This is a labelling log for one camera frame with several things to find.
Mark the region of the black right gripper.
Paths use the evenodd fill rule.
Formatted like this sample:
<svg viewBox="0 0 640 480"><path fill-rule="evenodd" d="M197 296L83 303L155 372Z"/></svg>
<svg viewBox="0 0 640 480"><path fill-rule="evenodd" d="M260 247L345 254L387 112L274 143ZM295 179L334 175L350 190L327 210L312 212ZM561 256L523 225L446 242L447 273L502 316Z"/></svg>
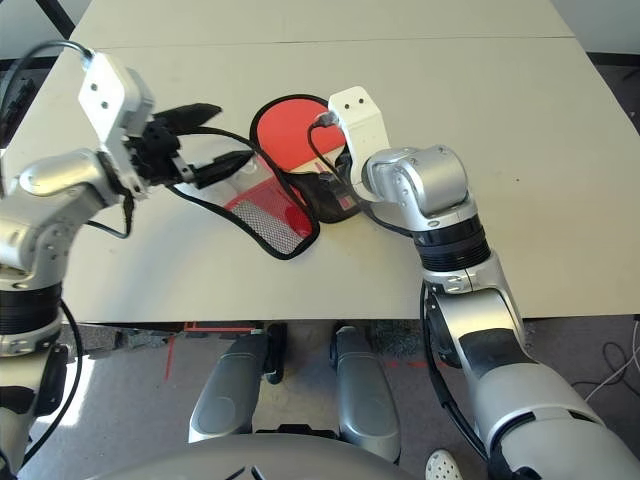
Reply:
<svg viewBox="0 0 640 480"><path fill-rule="evenodd" d="M333 177L327 187L329 207L335 213L359 213L361 209L348 180L352 166L351 155L341 153L330 165Z"/></svg>

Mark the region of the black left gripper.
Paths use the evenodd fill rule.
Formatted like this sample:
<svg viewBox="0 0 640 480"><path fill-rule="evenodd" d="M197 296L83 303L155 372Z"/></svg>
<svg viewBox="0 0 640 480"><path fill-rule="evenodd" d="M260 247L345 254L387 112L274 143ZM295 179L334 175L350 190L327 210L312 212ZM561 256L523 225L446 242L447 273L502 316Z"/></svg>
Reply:
<svg viewBox="0 0 640 480"><path fill-rule="evenodd" d="M223 109L209 103L194 103L162 112L166 122L148 122L141 136L129 137L125 146L135 172L148 186L192 183L204 189L231 177L254 156L252 150L227 152L207 165L193 167L180 154L180 137L190 134L219 115Z"/></svg>

